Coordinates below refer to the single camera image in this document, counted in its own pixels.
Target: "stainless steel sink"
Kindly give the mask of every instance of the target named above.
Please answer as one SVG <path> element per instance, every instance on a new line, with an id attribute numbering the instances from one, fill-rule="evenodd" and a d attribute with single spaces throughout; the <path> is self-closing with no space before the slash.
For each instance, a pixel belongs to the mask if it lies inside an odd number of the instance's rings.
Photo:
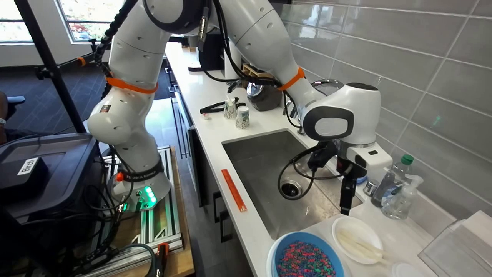
<path id="1" fill-rule="evenodd" d="M 316 180 L 308 194 L 295 201 L 285 199 L 278 192 L 280 171 L 290 159 L 306 149 L 289 131 L 227 142 L 223 146 L 272 239 L 340 213 L 341 182 L 338 179 Z M 306 164 L 308 158 L 301 159 L 297 167 L 310 175 Z M 326 168 L 316 172 L 316 176 L 332 175 Z M 293 188 L 299 193 L 309 185 L 309 179 L 298 175 L 293 166 L 286 169 L 280 181 L 291 184 L 285 188 Z M 354 197 L 352 207 L 361 203 Z"/>

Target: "orange ruler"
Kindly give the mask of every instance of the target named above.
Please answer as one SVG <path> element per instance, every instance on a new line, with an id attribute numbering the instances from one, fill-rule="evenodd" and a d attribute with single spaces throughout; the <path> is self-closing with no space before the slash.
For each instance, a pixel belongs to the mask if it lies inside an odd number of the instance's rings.
<path id="1" fill-rule="evenodd" d="M 222 169 L 221 171 L 222 171 L 222 175 L 224 175 L 225 181 L 227 182 L 227 186 L 229 186 L 229 190 L 231 191 L 232 196 L 234 197 L 234 200 L 238 205 L 239 210 L 241 212 L 247 211 L 246 205 L 243 202 L 241 195 L 239 195 L 238 189 L 236 188 L 236 185 L 234 184 L 234 181 L 232 180 L 229 171 L 227 169 Z"/>

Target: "wooden table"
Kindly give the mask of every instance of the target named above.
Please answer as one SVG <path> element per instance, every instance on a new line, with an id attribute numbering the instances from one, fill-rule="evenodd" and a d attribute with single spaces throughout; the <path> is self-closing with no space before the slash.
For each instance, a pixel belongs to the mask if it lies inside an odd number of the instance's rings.
<path id="1" fill-rule="evenodd" d="M 174 187 L 176 189 L 176 200 L 178 206 L 178 214 L 180 219 L 180 230 L 183 236 L 184 249 L 178 253 L 172 253 L 168 256 L 166 270 L 164 271 L 165 277 L 185 277 L 195 273 L 195 268 L 193 265 L 193 257 L 191 256 L 191 245 L 189 242 L 189 232 L 188 223 L 186 221 L 185 203 L 183 201 L 183 193 L 181 190 L 180 175 L 178 172 L 178 163 L 176 161 L 176 152 L 174 147 L 171 147 L 171 162 L 173 167 L 174 175 Z M 165 210 L 159 210 L 161 217 L 165 218 Z M 140 217 L 136 217 L 135 220 L 127 220 L 128 222 L 123 222 L 118 231 L 118 235 L 113 241 L 113 244 L 118 246 L 119 244 L 128 244 L 127 240 L 123 241 L 124 238 L 135 237 L 138 234 L 140 228 Z M 113 275 L 114 277 L 142 277 L 147 274 L 149 270 L 149 264 L 141 265 L 134 269 Z"/>

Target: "green bottle cap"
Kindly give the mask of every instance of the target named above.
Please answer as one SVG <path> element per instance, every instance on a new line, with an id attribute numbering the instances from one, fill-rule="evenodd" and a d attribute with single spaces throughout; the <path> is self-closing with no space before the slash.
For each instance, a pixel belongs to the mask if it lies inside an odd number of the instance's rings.
<path id="1" fill-rule="evenodd" d="M 405 154 L 403 155 L 403 157 L 401 158 L 401 163 L 404 164 L 404 165 L 411 165 L 413 163 L 413 157 L 408 155 L 408 154 Z"/>

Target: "sink drain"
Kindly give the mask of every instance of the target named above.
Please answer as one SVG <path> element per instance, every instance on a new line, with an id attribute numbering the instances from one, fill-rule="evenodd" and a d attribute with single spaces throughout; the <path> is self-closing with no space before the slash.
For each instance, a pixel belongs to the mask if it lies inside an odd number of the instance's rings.
<path id="1" fill-rule="evenodd" d="M 280 183 L 280 190 L 285 198 L 296 198 L 303 192 L 302 187 L 298 182 L 292 180 L 285 180 Z"/>

